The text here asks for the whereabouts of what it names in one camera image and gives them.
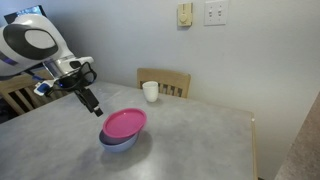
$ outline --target bowl rim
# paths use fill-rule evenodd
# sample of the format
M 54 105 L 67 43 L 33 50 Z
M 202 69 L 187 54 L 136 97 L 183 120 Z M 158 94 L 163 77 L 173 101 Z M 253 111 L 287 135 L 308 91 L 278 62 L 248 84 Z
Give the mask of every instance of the bowl rim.
M 100 141 L 100 143 L 101 143 L 101 144 L 103 144 L 104 146 L 108 146 L 108 147 L 116 147 L 116 146 L 123 145 L 123 144 L 127 143 L 128 141 L 130 141 L 130 140 L 132 140 L 132 139 L 136 138 L 136 136 L 138 136 L 138 135 L 139 135 L 139 132 L 135 133 L 135 134 L 134 134 L 130 139 L 128 139 L 128 140 L 126 140 L 126 141 L 124 141 L 123 143 L 120 143 L 120 144 L 105 144 L 105 143 L 103 143 L 103 142 L 101 141 L 101 134 L 103 133 L 103 131 L 101 131 L 101 132 L 99 133 L 99 141 Z
M 124 142 L 130 140 L 134 135 L 135 135 L 135 134 L 132 134 L 132 135 L 130 135 L 130 136 L 128 136 L 128 137 L 123 137 L 123 138 L 113 138 L 113 137 L 110 137 L 110 136 L 106 135 L 106 133 L 104 133 L 103 130 L 101 130 L 101 132 L 100 132 L 100 134 L 99 134 L 99 139 L 100 139 L 100 140 L 101 140 L 101 139 L 106 139 L 105 137 L 107 137 L 107 138 L 110 139 L 110 140 L 112 139 L 112 140 L 114 140 L 114 141 L 122 141 L 121 143 L 124 143 Z
M 126 134 L 126 135 L 124 135 L 124 136 L 117 136 L 117 135 L 114 135 L 114 134 L 110 134 L 110 133 L 108 132 L 108 130 L 107 130 L 107 126 L 108 126 L 109 121 L 110 121 L 112 118 L 114 118 L 115 116 L 117 116 L 118 114 L 121 114 L 121 113 L 126 112 L 126 111 L 137 111 L 137 112 L 141 113 L 142 116 L 143 116 L 143 123 L 141 123 L 141 124 L 139 125 L 139 128 L 137 128 L 137 130 L 136 130 L 135 132 L 133 132 L 133 133 L 129 133 L 129 134 Z M 107 119 L 104 121 L 103 126 L 102 126 L 102 130 L 103 130 L 104 134 L 106 134 L 107 136 L 109 136 L 109 137 L 111 137 L 111 138 L 127 138 L 127 137 L 129 137 L 129 136 L 132 136 L 132 135 L 138 133 L 138 132 L 144 127 L 144 125 L 146 124 L 146 122 L 147 122 L 147 115 L 146 115 L 146 113 L 145 113 L 142 109 L 138 109 L 138 108 L 125 108 L 125 109 L 121 109 L 121 110 L 119 110 L 119 111 L 116 111 L 116 112 L 111 113 L 111 114 L 107 117 Z

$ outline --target pink bowl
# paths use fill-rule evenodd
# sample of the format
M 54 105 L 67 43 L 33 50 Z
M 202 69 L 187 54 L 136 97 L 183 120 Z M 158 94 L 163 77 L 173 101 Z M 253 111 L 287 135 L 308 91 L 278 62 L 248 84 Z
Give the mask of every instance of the pink bowl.
M 138 133 L 147 121 L 141 109 L 128 108 L 109 115 L 103 123 L 103 132 L 112 138 L 126 138 Z

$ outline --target stacked bowls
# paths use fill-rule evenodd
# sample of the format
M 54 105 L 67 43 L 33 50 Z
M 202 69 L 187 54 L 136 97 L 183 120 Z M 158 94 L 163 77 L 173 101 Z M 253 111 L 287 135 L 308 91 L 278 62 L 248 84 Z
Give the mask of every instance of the stacked bowls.
M 127 108 L 109 115 L 103 123 L 99 140 L 106 151 L 123 152 L 137 141 L 147 121 L 144 111 Z

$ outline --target light switch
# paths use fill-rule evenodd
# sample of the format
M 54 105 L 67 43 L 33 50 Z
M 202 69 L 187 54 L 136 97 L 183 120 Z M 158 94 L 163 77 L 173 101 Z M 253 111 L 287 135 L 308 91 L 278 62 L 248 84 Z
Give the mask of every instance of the light switch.
M 192 3 L 178 5 L 178 26 L 192 25 Z
M 225 25 L 228 17 L 228 0 L 205 2 L 204 25 Z

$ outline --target white cup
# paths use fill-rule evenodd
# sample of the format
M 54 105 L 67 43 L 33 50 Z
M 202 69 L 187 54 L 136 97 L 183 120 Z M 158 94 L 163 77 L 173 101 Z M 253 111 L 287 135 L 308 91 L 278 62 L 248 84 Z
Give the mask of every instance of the white cup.
M 158 99 L 159 89 L 158 83 L 148 81 L 142 84 L 143 94 L 147 101 L 155 102 Z

